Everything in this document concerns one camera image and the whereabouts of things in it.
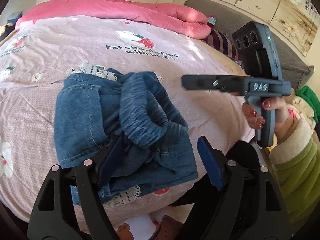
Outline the right hand red nails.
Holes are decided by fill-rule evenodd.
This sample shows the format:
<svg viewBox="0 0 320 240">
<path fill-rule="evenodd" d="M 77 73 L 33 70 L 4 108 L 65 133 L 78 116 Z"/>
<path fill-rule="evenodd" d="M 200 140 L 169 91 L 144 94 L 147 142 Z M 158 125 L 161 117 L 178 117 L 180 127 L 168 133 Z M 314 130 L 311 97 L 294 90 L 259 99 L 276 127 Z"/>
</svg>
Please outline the right hand red nails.
<svg viewBox="0 0 320 240">
<path fill-rule="evenodd" d="M 296 127 L 295 120 L 289 115 L 284 98 L 269 98 L 262 103 L 262 108 L 267 111 L 276 111 L 274 132 L 277 142 L 286 140 Z M 262 129 L 265 119 L 247 103 L 242 105 L 242 112 L 249 126 L 253 129 Z"/>
</svg>

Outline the left hand thumb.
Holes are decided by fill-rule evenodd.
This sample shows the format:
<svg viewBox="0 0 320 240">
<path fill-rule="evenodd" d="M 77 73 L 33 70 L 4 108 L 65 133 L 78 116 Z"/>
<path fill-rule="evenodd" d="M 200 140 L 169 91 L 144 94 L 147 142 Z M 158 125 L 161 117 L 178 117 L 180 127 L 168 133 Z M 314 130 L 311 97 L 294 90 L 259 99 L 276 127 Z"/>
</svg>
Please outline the left hand thumb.
<svg viewBox="0 0 320 240">
<path fill-rule="evenodd" d="M 134 240 L 134 237 L 130 232 L 130 226 L 127 223 L 124 223 L 117 228 L 117 235 L 120 240 Z"/>
</svg>

